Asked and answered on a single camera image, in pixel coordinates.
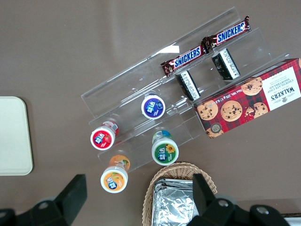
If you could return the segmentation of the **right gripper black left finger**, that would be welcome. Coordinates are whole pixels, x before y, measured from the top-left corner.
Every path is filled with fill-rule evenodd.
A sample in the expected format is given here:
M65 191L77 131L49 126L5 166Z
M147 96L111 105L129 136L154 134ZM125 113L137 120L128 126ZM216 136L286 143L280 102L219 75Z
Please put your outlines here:
M0 210L2 226L70 226L87 200L86 175L77 174L53 200L37 203L16 215L13 209Z

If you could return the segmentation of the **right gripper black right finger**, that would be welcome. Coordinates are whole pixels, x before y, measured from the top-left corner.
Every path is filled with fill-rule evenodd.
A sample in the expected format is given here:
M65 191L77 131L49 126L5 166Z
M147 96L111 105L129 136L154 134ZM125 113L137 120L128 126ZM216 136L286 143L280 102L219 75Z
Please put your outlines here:
M253 205L243 210L225 198L216 198L203 175L193 175L193 200L197 207L189 226L287 226L289 223L275 208Z

